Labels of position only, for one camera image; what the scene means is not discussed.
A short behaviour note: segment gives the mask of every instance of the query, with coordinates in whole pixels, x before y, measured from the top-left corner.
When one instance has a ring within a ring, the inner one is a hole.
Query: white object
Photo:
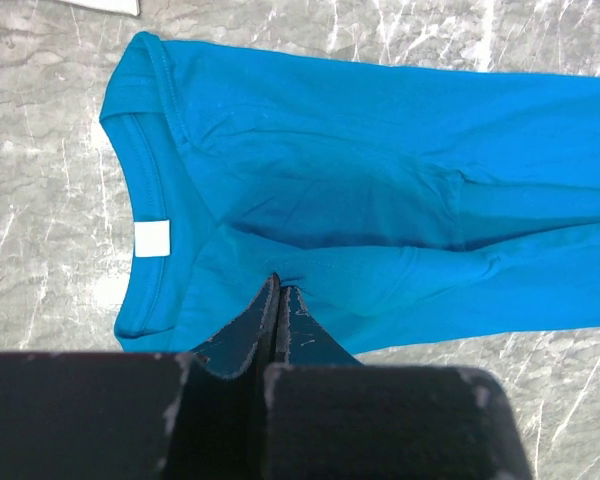
[[[134,222],[136,257],[168,257],[171,254],[169,220]]]
[[[60,0],[63,3],[73,3],[80,7],[104,10],[105,12],[140,15],[140,0]]]

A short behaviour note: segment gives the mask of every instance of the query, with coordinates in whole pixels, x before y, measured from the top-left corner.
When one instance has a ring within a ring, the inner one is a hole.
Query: black object
[[[267,280],[182,354],[0,354],[0,480],[531,478],[471,368],[367,367]]]

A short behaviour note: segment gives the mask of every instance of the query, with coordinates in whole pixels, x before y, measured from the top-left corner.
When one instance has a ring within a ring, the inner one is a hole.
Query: marble surface
[[[142,29],[290,53],[600,75],[600,0],[144,0],[140,18],[0,0],[0,350],[117,349],[132,221],[98,124]],[[508,391],[538,479],[600,479],[600,329],[362,355],[467,364]]]

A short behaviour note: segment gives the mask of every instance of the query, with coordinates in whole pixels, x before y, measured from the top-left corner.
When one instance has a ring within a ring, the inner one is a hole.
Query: white label
[[[169,220],[135,222],[136,257],[168,257],[171,254]]]

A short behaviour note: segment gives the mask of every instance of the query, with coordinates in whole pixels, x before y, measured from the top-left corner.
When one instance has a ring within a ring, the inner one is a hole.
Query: blue shirt
[[[600,326],[600,78],[384,67],[139,33],[101,121],[134,220],[115,333],[188,350],[273,272],[349,352]]]

